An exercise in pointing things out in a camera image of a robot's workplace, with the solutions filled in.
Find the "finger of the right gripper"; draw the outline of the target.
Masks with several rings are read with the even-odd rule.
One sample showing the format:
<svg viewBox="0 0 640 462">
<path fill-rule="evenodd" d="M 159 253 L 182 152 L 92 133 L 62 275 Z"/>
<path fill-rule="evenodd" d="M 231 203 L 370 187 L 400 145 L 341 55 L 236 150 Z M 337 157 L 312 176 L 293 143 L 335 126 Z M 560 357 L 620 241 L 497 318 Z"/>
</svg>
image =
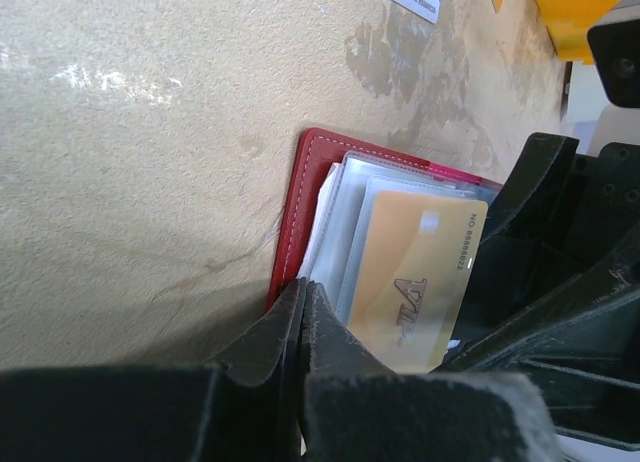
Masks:
<svg viewBox="0 0 640 462">
<path fill-rule="evenodd" d="M 588 271 L 529 304 L 439 370 L 515 371 L 527 359 L 639 367 L 637 231 L 623 236 Z"/>
<path fill-rule="evenodd" d="M 489 207 L 481 243 L 452 338 L 472 342 L 535 299 L 540 245 L 560 201 L 578 141 L 530 135 Z"/>
</svg>

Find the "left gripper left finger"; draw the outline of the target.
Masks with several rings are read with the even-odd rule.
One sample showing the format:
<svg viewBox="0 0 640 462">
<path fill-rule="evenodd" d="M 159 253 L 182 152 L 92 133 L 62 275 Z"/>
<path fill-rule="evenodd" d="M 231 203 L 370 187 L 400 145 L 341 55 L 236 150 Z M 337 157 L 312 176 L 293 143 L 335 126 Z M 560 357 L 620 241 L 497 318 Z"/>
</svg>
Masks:
<svg viewBox="0 0 640 462">
<path fill-rule="evenodd" d="M 201 365 L 5 371 L 5 461 L 296 461 L 304 280 Z"/>
</svg>

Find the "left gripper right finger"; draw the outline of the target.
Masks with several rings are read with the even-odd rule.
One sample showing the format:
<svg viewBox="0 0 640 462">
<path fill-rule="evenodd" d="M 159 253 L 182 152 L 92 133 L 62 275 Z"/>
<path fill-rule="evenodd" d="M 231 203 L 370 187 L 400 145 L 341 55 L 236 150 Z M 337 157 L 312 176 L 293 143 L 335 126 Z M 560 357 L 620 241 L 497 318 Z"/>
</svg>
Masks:
<svg viewBox="0 0 640 462">
<path fill-rule="evenodd" d="M 306 461 L 560 461 L 538 388 L 517 373 L 397 374 L 307 287 Z"/>
</svg>

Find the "red leather card holder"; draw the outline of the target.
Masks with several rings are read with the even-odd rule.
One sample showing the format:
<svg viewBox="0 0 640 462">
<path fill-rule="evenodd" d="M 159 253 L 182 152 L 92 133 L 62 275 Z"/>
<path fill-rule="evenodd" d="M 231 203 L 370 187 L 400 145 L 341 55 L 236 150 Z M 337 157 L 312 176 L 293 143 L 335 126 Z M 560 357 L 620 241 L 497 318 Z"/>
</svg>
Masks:
<svg viewBox="0 0 640 462">
<path fill-rule="evenodd" d="M 351 150 L 396 162 L 403 167 L 419 169 L 439 179 L 451 179 L 496 191 L 502 187 L 490 179 L 323 128 L 304 130 L 299 138 L 284 204 L 267 309 L 273 306 L 283 288 L 295 278 L 301 267 L 320 187 L 330 166 L 340 162 Z"/>
</svg>

